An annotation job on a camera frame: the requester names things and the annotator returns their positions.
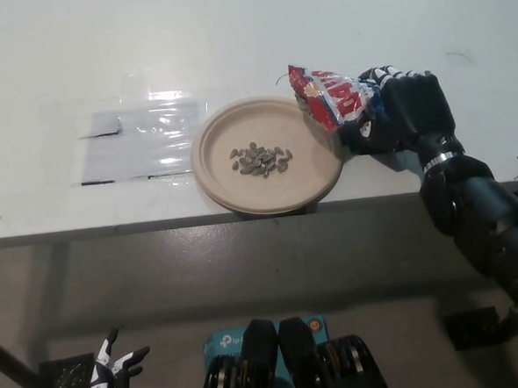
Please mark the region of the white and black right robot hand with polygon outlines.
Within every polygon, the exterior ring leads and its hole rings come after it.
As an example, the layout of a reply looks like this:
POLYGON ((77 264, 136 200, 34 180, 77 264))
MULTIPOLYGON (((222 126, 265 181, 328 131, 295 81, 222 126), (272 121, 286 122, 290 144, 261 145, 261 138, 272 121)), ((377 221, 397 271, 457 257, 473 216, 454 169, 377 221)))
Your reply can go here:
POLYGON ((358 82, 371 88, 372 99, 339 130, 343 146, 352 154, 410 150, 426 165, 440 155, 464 153, 435 75, 382 66, 364 71, 358 82))

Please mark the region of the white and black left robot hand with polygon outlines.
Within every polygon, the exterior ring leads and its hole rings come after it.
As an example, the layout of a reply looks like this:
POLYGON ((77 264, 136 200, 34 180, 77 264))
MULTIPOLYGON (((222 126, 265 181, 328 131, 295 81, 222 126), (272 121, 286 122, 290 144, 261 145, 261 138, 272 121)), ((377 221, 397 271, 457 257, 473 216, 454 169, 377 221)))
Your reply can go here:
POLYGON ((130 388, 131 378, 138 376, 143 371, 141 362, 151 348, 145 346, 128 352, 112 362, 112 345, 117 338, 118 329, 114 327, 102 342, 97 353, 88 388, 130 388))

